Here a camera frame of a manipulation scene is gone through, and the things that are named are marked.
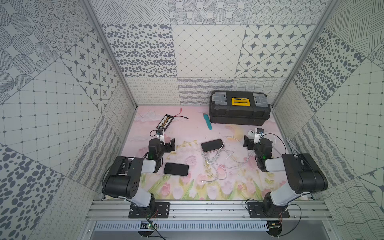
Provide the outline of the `phone with green case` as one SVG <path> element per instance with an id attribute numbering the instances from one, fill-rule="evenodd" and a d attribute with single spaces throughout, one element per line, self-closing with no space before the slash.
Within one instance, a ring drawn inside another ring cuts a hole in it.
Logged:
<path id="1" fill-rule="evenodd" d="M 187 177 L 189 174 L 189 165 L 166 163 L 164 167 L 164 174 Z"/>

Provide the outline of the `phone with pink case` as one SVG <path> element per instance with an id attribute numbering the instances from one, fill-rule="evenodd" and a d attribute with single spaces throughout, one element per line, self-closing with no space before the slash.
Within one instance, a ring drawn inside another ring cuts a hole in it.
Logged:
<path id="1" fill-rule="evenodd" d="M 216 150 L 220 150 L 223 147 L 224 147 L 224 142 L 222 139 L 215 139 L 215 140 L 201 143 L 201 148 L 203 153 L 209 153 Z"/>

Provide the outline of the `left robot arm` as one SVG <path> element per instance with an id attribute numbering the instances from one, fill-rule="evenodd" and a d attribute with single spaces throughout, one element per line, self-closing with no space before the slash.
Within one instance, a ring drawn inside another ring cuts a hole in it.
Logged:
<path id="1" fill-rule="evenodd" d="M 149 150 L 142 158 L 116 157 L 103 176 L 102 193 L 130 202 L 142 214 L 153 214 L 156 211 L 156 200 L 152 193 L 140 187 L 141 175 L 157 173 L 163 165 L 164 153 L 175 149 L 175 139 L 169 143 L 151 139 Z"/>

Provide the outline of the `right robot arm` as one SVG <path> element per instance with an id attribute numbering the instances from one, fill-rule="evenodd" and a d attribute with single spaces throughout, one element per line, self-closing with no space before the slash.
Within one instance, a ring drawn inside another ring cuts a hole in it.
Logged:
<path id="1" fill-rule="evenodd" d="M 272 157 L 273 142 L 244 136 L 244 147 L 254 151 L 259 170 L 264 173 L 284 172 L 287 182 L 266 193 L 263 202 L 246 203 L 251 218 L 289 218 L 288 205 L 301 196 L 324 191 L 328 180 L 310 154 L 283 154 Z"/>

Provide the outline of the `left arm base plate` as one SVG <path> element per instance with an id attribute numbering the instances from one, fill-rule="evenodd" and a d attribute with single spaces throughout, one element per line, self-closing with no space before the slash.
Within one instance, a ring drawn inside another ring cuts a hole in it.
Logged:
<path id="1" fill-rule="evenodd" d="M 155 202 L 151 203 L 148 207 L 137 207 L 134 204 L 131 204 L 129 219 L 149 219 L 154 217 L 159 219 L 167 219 L 169 217 L 169 210 L 169 202 Z"/>

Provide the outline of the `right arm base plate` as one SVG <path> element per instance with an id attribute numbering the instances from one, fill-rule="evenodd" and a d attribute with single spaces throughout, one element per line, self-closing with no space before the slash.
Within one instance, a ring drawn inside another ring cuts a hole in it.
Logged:
<path id="1" fill-rule="evenodd" d="M 287 206 L 275 206 L 273 204 L 268 206 L 260 202 L 247 202 L 246 208 L 251 219 L 288 219 L 290 217 Z"/>

